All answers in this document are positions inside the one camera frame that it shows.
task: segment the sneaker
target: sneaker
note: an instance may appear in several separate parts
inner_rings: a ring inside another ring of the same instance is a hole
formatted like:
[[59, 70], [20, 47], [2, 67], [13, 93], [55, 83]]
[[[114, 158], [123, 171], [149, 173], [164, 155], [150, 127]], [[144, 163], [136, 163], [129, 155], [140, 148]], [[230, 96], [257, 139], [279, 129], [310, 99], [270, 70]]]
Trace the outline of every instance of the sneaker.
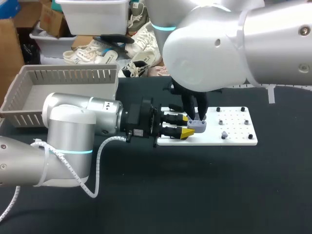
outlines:
[[147, 72], [148, 77], [169, 77], [170, 74], [166, 66], [150, 67]]
[[106, 46], [105, 44], [97, 40], [92, 40], [89, 44], [79, 46], [78, 48], [82, 50], [93, 50], [93, 51], [103, 52], [105, 49], [108, 48], [108, 46]]
[[119, 73], [118, 77], [140, 77], [155, 61], [152, 51], [137, 54]]
[[101, 52], [80, 48], [63, 53], [64, 61], [68, 64], [107, 64], [115, 62], [117, 58], [117, 52], [113, 50], [107, 52], [104, 57], [100, 55]]
[[152, 64], [152, 67], [158, 65], [161, 62], [161, 54], [153, 31], [150, 32], [149, 42], [143, 51], [153, 51], [155, 55], [155, 62]]
[[132, 14], [128, 20], [128, 33], [134, 35], [147, 22], [148, 13], [144, 2], [130, 4]]
[[142, 52], [150, 40], [150, 32], [153, 30], [152, 23], [148, 22], [143, 25], [140, 30], [131, 38], [135, 40], [132, 44], [126, 44], [125, 50], [128, 51], [127, 55], [133, 58], [136, 54]]

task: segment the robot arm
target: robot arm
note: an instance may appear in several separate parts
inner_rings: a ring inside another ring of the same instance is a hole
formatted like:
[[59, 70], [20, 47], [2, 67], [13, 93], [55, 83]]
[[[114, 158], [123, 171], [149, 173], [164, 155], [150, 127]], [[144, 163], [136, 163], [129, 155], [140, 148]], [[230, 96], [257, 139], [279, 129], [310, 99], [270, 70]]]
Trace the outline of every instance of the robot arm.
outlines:
[[[56, 149], [85, 183], [89, 177], [94, 135], [132, 137], [164, 135], [184, 139], [194, 134], [183, 115], [164, 115], [151, 99], [132, 104], [129, 110], [120, 101], [72, 94], [52, 93], [44, 102], [42, 118], [48, 130], [47, 144]], [[173, 127], [162, 127], [167, 122]], [[0, 136], [0, 187], [42, 185], [75, 187], [79, 183], [54, 153]]]
[[257, 0], [218, 3], [146, 0], [164, 63], [178, 84], [197, 92], [245, 82], [312, 85], [310, 0], [267, 7]]

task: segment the white pegboard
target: white pegboard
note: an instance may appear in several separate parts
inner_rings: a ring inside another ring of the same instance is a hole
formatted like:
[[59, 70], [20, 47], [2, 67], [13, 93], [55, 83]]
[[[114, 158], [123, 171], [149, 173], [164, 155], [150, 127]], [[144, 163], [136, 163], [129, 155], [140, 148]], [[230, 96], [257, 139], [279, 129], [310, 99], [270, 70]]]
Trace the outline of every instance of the white pegboard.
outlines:
[[[158, 138], [157, 143], [161, 146], [200, 146], [200, 145], [256, 145], [258, 139], [256, 137], [252, 119], [249, 110], [245, 107], [242, 112], [241, 107], [220, 107], [220, 112], [216, 111], [216, 107], [209, 107], [207, 111], [207, 128], [203, 133], [195, 133], [186, 140], [170, 139], [168, 136]], [[161, 108], [165, 114], [177, 115], [178, 112], [172, 112], [168, 107]], [[219, 125], [219, 120], [223, 121], [223, 125]], [[163, 127], [176, 127], [171, 124], [163, 123]], [[221, 133], [225, 131], [229, 136], [226, 139], [221, 138]], [[248, 139], [248, 135], [252, 134], [253, 138]]]

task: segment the cable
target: cable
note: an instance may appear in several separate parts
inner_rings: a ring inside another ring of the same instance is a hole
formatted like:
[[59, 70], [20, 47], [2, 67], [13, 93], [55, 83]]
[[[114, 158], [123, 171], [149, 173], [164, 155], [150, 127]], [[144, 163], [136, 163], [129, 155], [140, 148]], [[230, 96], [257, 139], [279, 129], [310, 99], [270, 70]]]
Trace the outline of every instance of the cable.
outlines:
[[[62, 153], [58, 153], [57, 150], [52, 147], [51, 145], [47, 144], [44, 141], [38, 141], [38, 139], [36, 139], [36, 142], [32, 143], [31, 146], [36, 147], [36, 146], [42, 146], [45, 149], [45, 166], [43, 169], [43, 173], [40, 179], [40, 182], [38, 183], [37, 186], [42, 185], [42, 180], [45, 179], [46, 176], [46, 165], [47, 165], [47, 149], [49, 149], [50, 151], [52, 151], [61, 161], [62, 163], [67, 167], [67, 169], [72, 173], [72, 175], [74, 176], [74, 178], [78, 181], [79, 185], [81, 186], [81, 188], [87, 193], [87, 195], [89, 195], [92, 198], [96, 198], [98, 195], [98, 189], [99, 189], [99, 163], [100, 163], [100, 159], [101, 159], [101, 154], [102, 154], [102, 150], [104, 148], [104, 146], [113, 140], [119, 140], [119, 141], [124, 141], [126, 142], [126, 138], [122, 137], [122, 136], [113, 136], [110, 138], [107, 138], [105, 141], [102, 142], [102, 144], [100, 145], [98, 152], [97, 152], [97, 164], [96, 164], [96, 188], [95, 188], [95, 192], [92, 193], [87, 186], [81, 181], [80, 177], [77, 175], [77, 173], [74, 171], [74, 169], [72, 168], [72, 166], [68, 163], [68, 161], [64, 158], [64, 154]], [[13, 195], [13, 198], [9, 204], [9, 206], [5, 209], [5, 211], [3, 212], [3, 214], [0, 216], [0, 222], [7, 216], [7, 214], [10, 212], [10, 210], [12, 209], [12, 207], [14, 206], [18, 196], [20, 193], [20, 186], [16, 186], [15, 189], [15, 193]]]
[[57, 150], [52, 147], [51, 145], [48, 145], [46, 142], [34, 142], [31, 144], [31, 146], [42, 146], [44, 147], [45, 145], [48, 146], [49, 150], [51, 150], [60, 160], [61, 162], [67, 167], [67, 169], [71, 172], [71, 174], [73, 175], [73, 177], [77, 180], [77, 182], [79, 183], [79, 185], [81, 186], [81, 188], [86, 192], [87, 195], [89, 195], [92, 198], [96, 198], [98, 195], [98, 189], [99, 189], [99, 163], [100, 163], [100, 158], [101, 158], [101, 153], [102, 150], [104, 148], [104, 146], [113, 140], [119, 140], [119, 141], [124, 141], [126, 142], [126, 138], [122, 137], [122, 136], [113, 136], [110, 137], [108, 139], [106, 139], [105, 141], [102, 142], [102, 144], [100, 145], [98, 152], [97, 152], [97, 163], [96, 163], [96, 188], [95, 188], [95, 192], [92, 193], [88, 187], [81, 181], [80, 177], [77, 175], [77, 173], [75, 172], [75, 170], [72, 168], [72, 166], [68, 163], [68, 161], [64, 158], [64, 154], [62, 153], [58, 153]]
[[0, 216], [0, 222], [6, 217], [6, 215], [10, 212], [10, 210], [14, 206], [16, 200], [18, 199], [19, 193], [20, 193], [20, 186], [16, 186], [15, 193], [13, 195], [13, 198], [12, 198], [9, 206], [5, 209], [3, 214]]

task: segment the black table surface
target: black table surface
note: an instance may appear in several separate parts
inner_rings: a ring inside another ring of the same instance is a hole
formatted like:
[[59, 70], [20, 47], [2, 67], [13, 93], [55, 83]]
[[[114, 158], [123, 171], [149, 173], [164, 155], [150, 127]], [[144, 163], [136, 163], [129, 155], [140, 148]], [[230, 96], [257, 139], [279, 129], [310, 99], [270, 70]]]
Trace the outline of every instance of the black table surface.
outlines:
[[[181, 104], [162, 88], [169, 78], [120, 81], [125, 108], [142, 96]], [[208, 94], [211, 106], [247, 106], [257, 146], [160, 147], [152, 139], [114, 141], [102, 153], [100, 190], [92, 199], [80, 187], [21, 187], [0, 223], [2, 234], [293, 234], [312, 232], [312, 92], [277, 87], [276, 104], [265, 89]], [[25, 143], [46, 140], [45, 129], [0, 135]], [[97, 152], [103, 137], [96, 137]], [[95, 155], [87, 182], [95, 184]], [[14, 188], [0, 189], [4, 211]]]

